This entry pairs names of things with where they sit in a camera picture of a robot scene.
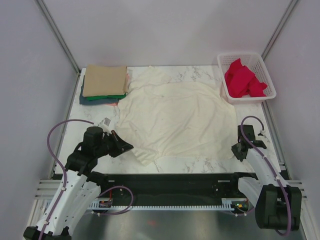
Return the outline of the cream white t shirt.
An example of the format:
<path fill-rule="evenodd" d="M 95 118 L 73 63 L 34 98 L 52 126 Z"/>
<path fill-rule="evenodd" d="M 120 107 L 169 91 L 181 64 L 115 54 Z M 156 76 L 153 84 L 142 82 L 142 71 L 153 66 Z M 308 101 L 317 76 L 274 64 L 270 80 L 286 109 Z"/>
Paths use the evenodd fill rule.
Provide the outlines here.
<path fill-rule="evenodd" d="M 216 74 L 199 72 L 190 81 L 174 81 L 149 66 L 118 103 L 116 131 L 143 165 L 163 157 L 231 159 L 237 116 L 221 97 L 221 86 Z"/>

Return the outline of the white plastic laundry basket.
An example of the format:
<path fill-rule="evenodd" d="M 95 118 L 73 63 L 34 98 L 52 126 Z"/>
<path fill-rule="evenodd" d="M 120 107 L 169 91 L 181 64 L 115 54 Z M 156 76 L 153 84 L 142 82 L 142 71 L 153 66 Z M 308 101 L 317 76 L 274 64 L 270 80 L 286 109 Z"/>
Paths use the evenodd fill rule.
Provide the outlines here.
<path fill-rule="evenodd" d="M 238 59 L 241 61 L 242 65 L 248 67 L 255 74 L 259 82 L 265 83 L 267 85 L 267 88 L 263 90 L 265 96 L 251 97 L 249 95 L 246 95 L 241 98 L 234 98 L 230 96 L 225 80 L 225 73 L 229 69 L 230 65 Z M 263 101 L 273 99 L 276 97 L 277 92 L 273 85 L 272 79 L 269 75 L 269 72 L 261 55 L 259 55 L 258 53 L 250 51 L 220 53 L 217 56 L 217 63 L 223 86 L 221 90 L 221 95 L 225 98 L 225 100 L 228 103 L 232 105 L 259 104 Z"/>

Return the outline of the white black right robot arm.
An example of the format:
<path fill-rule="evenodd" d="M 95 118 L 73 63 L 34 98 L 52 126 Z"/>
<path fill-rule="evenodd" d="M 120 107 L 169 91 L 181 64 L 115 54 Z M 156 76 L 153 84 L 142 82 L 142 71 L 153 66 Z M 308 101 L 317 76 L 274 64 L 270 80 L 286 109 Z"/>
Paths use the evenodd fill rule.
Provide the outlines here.
<path fill-rule="evenodd" d="M 235 197 L 243 194 L 254 207 L 255 220 L 259 228 L 297 231 L 300 228 L 302 192 L 291 186 L 274 164 L 266 160 L 267 146 L 257 140 L 252 125 L 239 125 L 238 143 L 231 147 L 234 156 L 246 160 L 254 169 L 256 178 L 239 177 L 229 184 Z"/>

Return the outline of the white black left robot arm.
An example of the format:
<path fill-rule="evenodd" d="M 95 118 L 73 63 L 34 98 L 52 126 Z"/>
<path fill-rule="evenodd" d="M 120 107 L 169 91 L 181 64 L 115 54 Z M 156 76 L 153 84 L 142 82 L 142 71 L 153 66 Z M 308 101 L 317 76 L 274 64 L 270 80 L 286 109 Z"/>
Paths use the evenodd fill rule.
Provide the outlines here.
<path fill-rule="evenodd" d="M 60 185 L 43 217 L 35 226 L 28 226 L 23 237 L 26 240 L 70 240 L 90 204 L 110 191 L 106 175 L 93 170 L 98 159 L 115 158 L 133 148 L 114 130 L 107 132 L 99 126 L 88 127 L 82 142 L 67 158 Z"/>

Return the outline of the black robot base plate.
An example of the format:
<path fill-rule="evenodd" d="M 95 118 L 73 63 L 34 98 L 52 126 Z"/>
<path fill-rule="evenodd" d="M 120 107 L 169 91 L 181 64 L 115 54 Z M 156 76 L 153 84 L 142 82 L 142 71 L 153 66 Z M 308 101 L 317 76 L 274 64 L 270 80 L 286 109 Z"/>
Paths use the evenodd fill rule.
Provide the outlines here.
<path fill-rule="evenodd" d="M 188 174 L 103 174 L 92 172 L 89 181 L 105 191 L 114 186 L 110 196 L 117 205 L 195 205 L 218 204 L 222 198 L 239 199 L 240 177 L 254 177 L 254 173 L 188 173 Z"/>

